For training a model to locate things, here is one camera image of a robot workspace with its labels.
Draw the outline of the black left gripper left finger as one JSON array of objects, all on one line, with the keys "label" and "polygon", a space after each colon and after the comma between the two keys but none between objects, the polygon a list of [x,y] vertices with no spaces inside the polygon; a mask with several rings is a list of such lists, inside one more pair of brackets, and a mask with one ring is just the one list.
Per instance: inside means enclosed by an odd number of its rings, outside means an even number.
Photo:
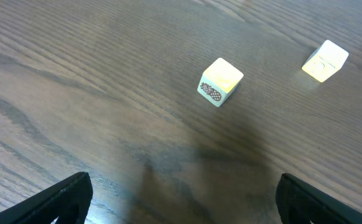
[{"label": "black left gripper left finger", "polygon": [[85,222],[93,197],[89,173],[77,172],[0,212],[0,224]]}]

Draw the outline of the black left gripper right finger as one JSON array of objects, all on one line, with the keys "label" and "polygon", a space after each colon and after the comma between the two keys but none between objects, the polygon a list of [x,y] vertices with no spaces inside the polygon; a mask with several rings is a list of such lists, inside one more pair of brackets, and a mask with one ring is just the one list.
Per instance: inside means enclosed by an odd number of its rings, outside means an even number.
[{"label": "black left gripper right finger", "polygon": [[281,175],[275,198],[283,224],[362,224],[362,213],[289,173]]}]

